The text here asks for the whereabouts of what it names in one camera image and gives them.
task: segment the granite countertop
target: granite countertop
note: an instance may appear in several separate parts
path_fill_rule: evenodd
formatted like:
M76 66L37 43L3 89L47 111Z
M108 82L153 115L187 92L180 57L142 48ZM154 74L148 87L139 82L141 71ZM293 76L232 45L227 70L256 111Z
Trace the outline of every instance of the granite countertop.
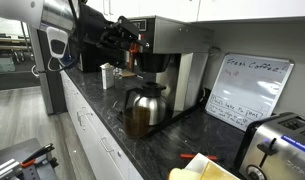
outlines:
M126 136L117 116L123 109L126 90L140 87L146 79L116 79L115 87L104 90L99 72L82 73L73 68L66 73L144 179L164 180L171 169L184 168L190 160L181 159L181 153L216 155L224 159L218 164L239 176L233 161L244 132L199 108L147 139L133 140Z

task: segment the carafe handle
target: carafe handle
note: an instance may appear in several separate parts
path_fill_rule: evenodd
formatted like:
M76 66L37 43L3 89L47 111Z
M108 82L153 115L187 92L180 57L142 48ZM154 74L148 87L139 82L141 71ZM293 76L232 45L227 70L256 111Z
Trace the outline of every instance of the carafe handle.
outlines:
M129 89L126 91L126 96L125 96L125 102L124 102L124 110L126 109L126 105L128 104L130 95L132 92L135 92L136 94L141 94L141 89L140 88L133 88L133 89Z

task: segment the cup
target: cup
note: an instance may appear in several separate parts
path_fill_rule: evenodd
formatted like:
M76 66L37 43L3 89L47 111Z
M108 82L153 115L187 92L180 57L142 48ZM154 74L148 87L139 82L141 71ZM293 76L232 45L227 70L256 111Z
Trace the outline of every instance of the cup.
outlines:
M127 108L123 113L124 131L130 138L143 137L149 129L150 110L141 106Z

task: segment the small container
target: small container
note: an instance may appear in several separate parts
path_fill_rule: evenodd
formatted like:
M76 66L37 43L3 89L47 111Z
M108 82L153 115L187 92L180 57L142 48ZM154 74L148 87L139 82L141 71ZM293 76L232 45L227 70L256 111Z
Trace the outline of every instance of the small container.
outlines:
M143 137L149 129L150 110L133 106L123 112L124 131L130 138Z
M102 69L103 89L108 89L114 86L113 66L105 63L100 66Z

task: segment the stainless steel carafe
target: stainless steel carafe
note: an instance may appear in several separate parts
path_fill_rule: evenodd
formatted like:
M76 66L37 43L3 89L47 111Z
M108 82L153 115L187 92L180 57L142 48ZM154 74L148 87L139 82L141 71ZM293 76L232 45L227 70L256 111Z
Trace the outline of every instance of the stainless steel carafe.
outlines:
M166 113L166 101L161 96L161 91L166 89L155 82L147 82L142 88L133 88L127 90L124 109L128 103L130 94L135 92L137 95L134 98L133 106L146 107L150 110L149 125L157 125L164 121Z

